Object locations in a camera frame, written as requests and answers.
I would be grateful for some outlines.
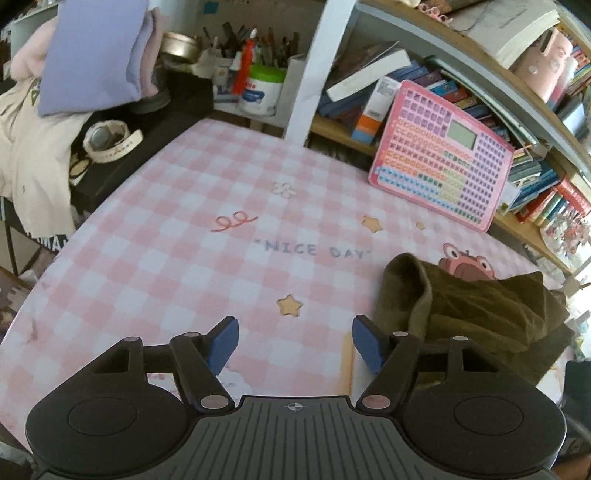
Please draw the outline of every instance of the olive green cloth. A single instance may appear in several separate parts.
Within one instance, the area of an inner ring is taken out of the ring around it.
[[[537,384],[571,343],[565,303],[540,272],[467,282],[402,254],[386,267],[373,321],[425,342],[467,336]]]

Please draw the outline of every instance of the table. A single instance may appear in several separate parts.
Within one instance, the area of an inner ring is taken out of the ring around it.
[[[352,319],[371,316],[385,266],[402,252],[438,263],[446,243],[498,278],[535,270],[352,166],[203,120],[93,213],[27,298],[0,345],[0,421],[25,443],[31,407],[122,337],[167,343],[226,315],[241,329],[220,376],[234,397],[349,394]]]

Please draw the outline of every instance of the white container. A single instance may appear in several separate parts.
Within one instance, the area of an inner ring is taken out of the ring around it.
[[[246,88],[238,102],[240,109],[250,115],[275,115],[286,73],[273,67],[251,66]]]

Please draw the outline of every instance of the star print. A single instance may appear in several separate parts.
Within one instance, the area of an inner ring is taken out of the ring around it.
[[[281,300],[277,300],[277,306],[281,315],[291,315],[292,317],[300,316],[300,308],[303,303],[297,301],[294,296],[290,293],[287,297]]]
[[[273,184],[273,193],[275,195],[281,195],[285,199],[297,195],[296,191],[289,183],[280,183],[278,181]]]
[[[384,230],[382,228],[382,226],[379,224],[379,220],[375,217],[370,217],[367,215],[363,216],[363,222],[361,222],[361,225],[369,228],[372,233],[377,233],[381,230]]]

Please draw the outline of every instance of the blue book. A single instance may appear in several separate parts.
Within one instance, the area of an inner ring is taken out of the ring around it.
[[[515,200],[514,205],[522,203],[522,201],[527,197],[530,197],[532,195],[539,195],[540,193],[545,192],[549,188],[552,188],[554,185],[558,185],[559,183],[560,178],[556,174],[556,172],[554,172],[554,175],[546,176],[543,179],[539,179],[537,182],[533,183],[532,185],[528,185],[527,187],[521,190],[521,193]]]
[[[372,84],[358,92],[355,92],[353,95],[349,95],[347,98],[337,100],[336,102],[331,100],[330,103],[325,103],[322,106],[319,106],[318,113],[321,116],[327,116],[329,118],[335,118],[339,115],[342,115],[346,111],[365,103],[369,98],[369,95],[371,95],[371,93],[374,91],[374,88],[375,84]]]
[[[330,99],[330,97],[326,93],[323,93],[320,96],[320,100],[318,100],[318,108],[317,108],[317,110],[320,110],[321,107],[323,107],[324,105],[328,105],[330,102],[332,102],[332,100]]]
[[[421,66],[418,64],[418,62],[416,60],[411,60],[410,66],[404,67],[402,69],[394,70],[388,76],[390,78],[393,78],[394,80],[397,80],[397,77],[402,77],[404,75],[408,75],[409,73],[412,73],[415,70],[418,70],[419,68],[421,68]]]
[[[483,116],[490,115],[491,111],[486,105],[475,105],[464,110],[468,115],[474,118],[482,118]]]
[[[492,131],[494,133],[496,133],[497,135],[499,135],[499,137],[501,137],[506,142],[510,142],[511,141],[511,137],[509,136],[509,131],[506,128],[503,128],[503,127],[493,127]]]
[[[453,80],[449,80],[449,82],[446,82],[439,87],[435,87],[431,91],[435,95],[439,95],[440,97],[442,97],[443,95],[447,95],[448,93],[457,92],[457,84]]]
[[[329,113],[327,115],[327,117],[332,118],[334,120],[335,118],[338,118],[338,117],[346,114],[347,112],[350,112],[351,110],[353,110],[355,108],[363,106],[367,103],[370,96],[371,96],[371,92],[368,92],[365,95],[360,95],[360,96],[354,98],[353,100],[351,100],[350,102],[347,102],[346,104],[341,105],[339,108],[332,110],[331,113]]]
[[[409,73],[404,75],[397,75],[396,72],[392,72],[388,75],[391,79],[396,80],[397,82],[402,82],[403,80],[415,80],[420,77],[423,77],[429,73],[429,69],[427,67],[421,67],[419,69],[413,70]]]
[[[526,197],[523,200],[519,200],[519,203],[517,203],[517,200],[513,202],[513,204],[511,205],[511,208],[509,208],[510,212],[519,212],[525,205],[527,205],[529,202],[531,202],[533,199],[535,199],[538,196],[538,194],[534,194],[534,195],[530,195],[529,197]]]
[[[562,200],[560,200],[556,204],[556,206],[552,209],[552,211],[548,214],[548,216],[544,220],[544,223],[550,223],[552,220],[554,220],[556,217],[558,217],[559,214],[564,212],[566,210],[566,207],[568,207],[568,205],[569,205],[569,201],[567,199],[563,198]]]

